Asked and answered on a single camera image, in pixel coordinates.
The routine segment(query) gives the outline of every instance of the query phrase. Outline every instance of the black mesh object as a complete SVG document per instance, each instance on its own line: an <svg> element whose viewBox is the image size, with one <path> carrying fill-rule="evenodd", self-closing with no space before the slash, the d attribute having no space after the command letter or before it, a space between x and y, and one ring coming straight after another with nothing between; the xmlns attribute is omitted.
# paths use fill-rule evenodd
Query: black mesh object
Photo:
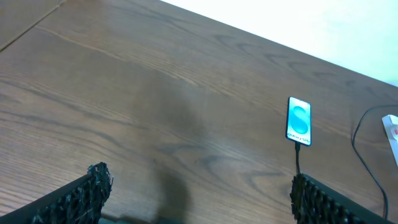
<svg viewBox="0 0 398 224"><path fill-rule="evenodd" d="M0 217L0 223L97 224L111 187L108 168L100 162L83 177Z"/></svg>
<svg viewBox="0 0 398 224"><path fill-rule="evenodd" d="M305 174L293 178L290 198L297 223L392 223Z"/></svg>

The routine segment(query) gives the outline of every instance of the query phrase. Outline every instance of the white power strip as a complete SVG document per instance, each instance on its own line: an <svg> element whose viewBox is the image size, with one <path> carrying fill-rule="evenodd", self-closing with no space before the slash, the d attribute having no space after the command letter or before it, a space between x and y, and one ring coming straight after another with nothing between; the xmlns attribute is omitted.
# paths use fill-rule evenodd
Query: white power strip
<svg viewBox="0 0 398 224"><path fill-rule="evenodd" d="M393 131L397 131L398 117L390 114L381 120L383 121L384 129L386 129L388 141L390 142L392 153L398 166L398 140L396 139L397 134L393 133Z"/></svg>

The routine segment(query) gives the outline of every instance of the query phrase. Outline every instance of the smartphone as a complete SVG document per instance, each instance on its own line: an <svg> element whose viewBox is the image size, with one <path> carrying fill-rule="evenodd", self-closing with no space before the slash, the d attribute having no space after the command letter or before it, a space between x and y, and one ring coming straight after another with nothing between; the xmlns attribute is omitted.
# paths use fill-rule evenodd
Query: smartphone
<svg viewBox="0 0 398 224"><path fill-rule="evenodd" d="M287 103L286 138L305 146L312 143L311 104L289 97Z"/></svg>

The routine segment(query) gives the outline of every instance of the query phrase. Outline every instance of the tabletop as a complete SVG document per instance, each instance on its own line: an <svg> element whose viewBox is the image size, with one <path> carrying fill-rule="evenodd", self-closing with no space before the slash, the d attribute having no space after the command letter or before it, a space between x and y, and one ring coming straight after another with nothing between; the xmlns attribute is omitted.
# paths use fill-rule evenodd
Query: tabletop
<svg viewBox="0 0 398 224"><path fill-rule="evenodd" d="M109 217L295 223L290 96L312 104L301 171L382 215L350 139L398 88L164 2L69 0L0 53L0 215L103 161ZM389 113L356 147L398 222Z"/></svg>

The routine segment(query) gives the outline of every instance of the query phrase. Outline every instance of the cable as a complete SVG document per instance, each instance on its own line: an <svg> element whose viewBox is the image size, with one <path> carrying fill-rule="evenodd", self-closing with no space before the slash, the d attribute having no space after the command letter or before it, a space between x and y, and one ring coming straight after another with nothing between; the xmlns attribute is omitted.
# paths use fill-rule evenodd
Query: cable
<svg viewBox="0 0 398 224"><path fill-rule="evenodd" d="M300 174L300 162L299 162L300 143L296 142L294 148L296 149L296 170L297 174Z"/></svg>
<svg viewBox="0 0 398 224"><path fill-rule="evenodd" d="M398 105L380 105L380 106L373 106L372 108L368 109L363 115L362 118L359 120L359 123L355 129L355 132L353 134L353 138L351 140L351 145L353 146L353 149L356 153L356 155L359 157L359 159L361 160L363 166L365 166L366 170L370 173L370 175L372 176L373 180L377 183L377 186L379 186L381 193L383 194L383 199L384 199L384 218L387 220L388 217L388 198L386 195L386 192L384 191L383 187L381 187L381 184L379 183L379 181L376 179L376 177L374 176L373 172L369 169L368 165L366 165L365 161L363 160L362 156L359 155L359 152L356 150L355 148L355 137L356 137L356 133L358 132L359 127L361 126L361 123L365 117L365 115L367 115L369 112L375 110L375 109L379 109L379 108L391 108L391 107L398 107Z"/></svg>

